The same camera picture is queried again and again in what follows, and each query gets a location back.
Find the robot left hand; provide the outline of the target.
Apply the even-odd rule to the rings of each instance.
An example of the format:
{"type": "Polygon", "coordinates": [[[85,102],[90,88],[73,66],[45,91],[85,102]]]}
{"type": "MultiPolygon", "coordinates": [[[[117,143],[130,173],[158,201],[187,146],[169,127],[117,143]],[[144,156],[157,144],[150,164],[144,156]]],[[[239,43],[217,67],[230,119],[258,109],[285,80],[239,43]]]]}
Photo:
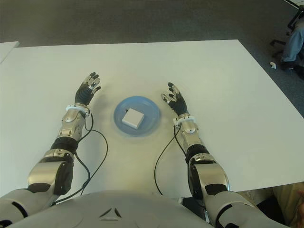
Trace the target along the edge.
{"type": "Polygon", "coordinates": [[[90,73],[82,82],[75,95],[75,103],[89,105],[94,94],[101,89],[100,78],[96,72],[90,73]]]}

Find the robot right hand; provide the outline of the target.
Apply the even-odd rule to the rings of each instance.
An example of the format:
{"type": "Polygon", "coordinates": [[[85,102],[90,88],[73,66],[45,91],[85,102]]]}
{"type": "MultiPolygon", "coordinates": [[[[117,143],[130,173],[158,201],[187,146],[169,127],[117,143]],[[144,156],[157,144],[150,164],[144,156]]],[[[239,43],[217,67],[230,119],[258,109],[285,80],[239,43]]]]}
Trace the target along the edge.
{"type": "Polygon", "coordinates": [[[187,104],[177,88],[177,86],[171,82],[168,83],[168,90],[171,93],[161,94],[162,100],[168,104],[168,106],[176,113],[177,116],[182,114],[188,114],[187,104]]]}

